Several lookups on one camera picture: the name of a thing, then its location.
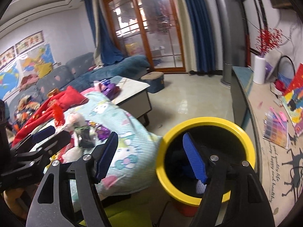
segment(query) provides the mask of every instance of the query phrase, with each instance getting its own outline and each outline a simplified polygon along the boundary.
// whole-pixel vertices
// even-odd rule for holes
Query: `world map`
[[[3,99],[5,94],[12,91],[18,86],[19,72],[14,63],[8,70],[0,72],[0,99]]]
[[[55,63],[49,44],[41,45],[27,52],[22,58],[20,64],[25,72],[33,72],[35,67],[45,63],[51,63],[52,65]]]

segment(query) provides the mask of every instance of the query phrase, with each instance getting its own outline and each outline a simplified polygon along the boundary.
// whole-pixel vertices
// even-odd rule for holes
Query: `blue gripper pad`
[[[207,175],[205,172],[205,163],[194,146],[194,141],[190,138],[189,133],[183,136],[183,148],[194,171],[194,175],[202,183],[206,183]]]
[[[54,126],[46,127],[45,129],[39,131],[38,133],[32,136],[32,143],[37,144],[39,142],[42,142],[44,139],[50,137],[51,135],[54,135],[55,131],[56,130]]]
[[[109,138],[107,139],[104,146],[106,146],[104,153],[101,158],[97,161],[97,171],[95,178],[98,181],[101,181],[106,177],[107,171],[109,170],[109,166],[113,160],[113,157],[116,153],[118,147],[119,138],[117,133],[112,132]]]

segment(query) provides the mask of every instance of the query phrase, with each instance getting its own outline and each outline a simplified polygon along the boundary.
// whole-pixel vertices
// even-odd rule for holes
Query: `bed sheet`
[[[64,113],[65,117],[71,112],[78,112],[86,120],[103,124],[116,132],[119,137],[118,148],[107,176],[96,185],[100,198],[130,194],[149,187],[156,179],[155,162],[161,137],[148,132],[136,118],[114,105],[102,93],[90,92],[84,96],[89,102],[67,110]],[[35,132],[53,123],[52,120],[40,126]],[[33,150],[45,141],[37,144]],[[96,140],[96,146],[104,142]],[[92,151],[93,148],[85,149],[84,154]],[[80,205],[74,180],[71,180],[71,192],[74,208],[77,211]]]

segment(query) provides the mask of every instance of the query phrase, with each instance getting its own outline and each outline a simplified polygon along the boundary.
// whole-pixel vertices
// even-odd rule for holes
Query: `beige curtain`
[[[185,0],[174,0],[181,29],[186,72],[197,72],[194,38]]]
[[[96,48],[94,52],[94,61],[97,66],[103,66],[101,60],[101,45],[100,45],[100,24],[99,24],[99,0],[91,0],[93,5],[94,22],[96,29]]]

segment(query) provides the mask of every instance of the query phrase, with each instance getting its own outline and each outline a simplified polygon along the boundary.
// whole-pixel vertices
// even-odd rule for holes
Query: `gray sofa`
[[[53,69],[49,74],[39,79],[36,85],[18,93],[13,98],[9,104],[10,117],[13,117],[20,99],[26,95],[31,95],[42,103],[47,99],[47,94],[55,88],[65,90],[67,86],[72,86],[78,92],[82,92],[90,88],[95,80],[101,81],[114,76],[138,80],[147,73],[149,63],[145,55],[136,55],[125,58],[117,64],[88,72],[92,66],[94,66],[93,53],[87,53]]]

